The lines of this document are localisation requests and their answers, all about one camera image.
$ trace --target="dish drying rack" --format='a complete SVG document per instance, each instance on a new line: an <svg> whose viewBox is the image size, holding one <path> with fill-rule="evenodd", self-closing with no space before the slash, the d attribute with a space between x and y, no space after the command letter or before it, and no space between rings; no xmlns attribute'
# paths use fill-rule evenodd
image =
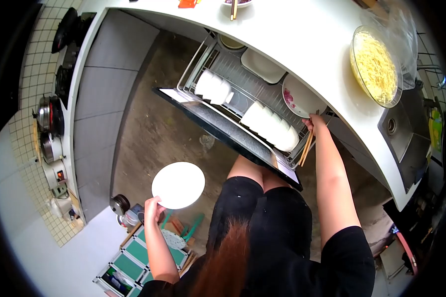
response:
<svg viewBox="0 0 446 297"><path fill-rule="evenodd" d="M242 53L227 52L215 40L212 40L211 36L208 36L200 45L180 78L177 91L186 94L187 98L199 101L230 117L236 125L251 133L254 138L270 149L278 160L282 161L288 168L294 170L298 166L299 157L303 152L309 131L301 121L302 118L287 108L282 96L281 81L276 85L268 85L264 80L241 66ZM202 51L203 45L208 43L210 45ZM189 70L192 65L194 65L194 68L190 72ZM230 103L210 105L203 101L200 96L195 95L196 83L206 69L218 75L220 78L226 79L231 84L234 95ZM249 128L244 128L244 125L240 122L241 118L256 100L269 107L280 118L291 124L298 131L299 142L291 152L279 151L272 144L261 138L256 132L251 131Z"/></svg>

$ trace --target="stack of white bowls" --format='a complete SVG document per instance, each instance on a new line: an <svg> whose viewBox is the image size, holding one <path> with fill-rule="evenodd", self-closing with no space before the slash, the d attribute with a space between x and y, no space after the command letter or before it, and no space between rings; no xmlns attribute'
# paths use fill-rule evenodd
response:
<svg viewBox="0 0 446 297"><path fill-rule="evenodd" d="M241 123L281 151L292 151L299 143L296 129L258 101L246 111Z"/></svg>
<svg viewBox="0 0 446 297"><path fill-rule="evenodd" d="M230 103L234 95L230 83L208 69L200 75L195 94L202 95L203 99L209 99L211 104L217 105Z"/></svg>

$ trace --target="black shorts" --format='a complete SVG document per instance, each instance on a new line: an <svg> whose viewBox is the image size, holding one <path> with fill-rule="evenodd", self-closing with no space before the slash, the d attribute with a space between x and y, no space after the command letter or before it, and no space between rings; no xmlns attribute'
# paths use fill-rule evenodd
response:
<svg viewBox="0 0 446 297"><path fill-rule="evenodd" d="M284 245L309 258L312 213L296 190L278 187L264 193L257 182L242 176L225 181L213 210L207 250L219 247L231 219L249 222L250 246Z"/></svg>

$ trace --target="wooden chopsticks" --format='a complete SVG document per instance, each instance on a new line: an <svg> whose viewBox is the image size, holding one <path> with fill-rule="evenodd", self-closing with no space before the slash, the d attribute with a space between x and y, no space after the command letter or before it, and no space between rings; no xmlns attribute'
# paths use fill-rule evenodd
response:
<svg viewBox="0 0 446 297"><path fill-rule="evenodd" d="M230 20L236 19L236 11L238 10L238 0L231 1L231 16Z"/></svg>
<svg viewBox="0 0 446 297"><path fill-rule="evenodd" d="M306 157L307 157L307 154L309 153L310 144L312 143L313 137L314 137L314 133L312 133L312 131L310 131L309 132L309 136L307 137L306 146L304 146L303 154L301 155L301 158L299 159L299 165L301 167L303 167L304 166L304 162L306 162Z"/></svg>

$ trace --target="metal wire rack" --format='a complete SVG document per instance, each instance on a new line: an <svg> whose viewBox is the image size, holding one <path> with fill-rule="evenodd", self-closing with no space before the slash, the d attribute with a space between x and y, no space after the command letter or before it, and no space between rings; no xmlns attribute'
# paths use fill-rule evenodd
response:
<svg viewBox="0 0 446 297"><path fill-rule="evenodd" d="M190 67L190 65L187 67L185 73L190 70ZM287 108L282 96L281 82L276 85L268 85L264 80L241 66L241 53L226 52L215 43L208 46L207 50L199 56L199 60L194 67L191 74L187 77L188 80L181 89L182 91L195 95L196 83L203 71L208 69L231 84L234 96L229 104L224 103L221 107L237 122L241 120L249 107L258 100L268 106L280 118L291 124L299 133L299 143L292 152L282 152L281 156L285 158L285 162L290 168L294 169L297 167L297 157L302 153L309 131L301 121L301 117L295 115Z"/></svg>

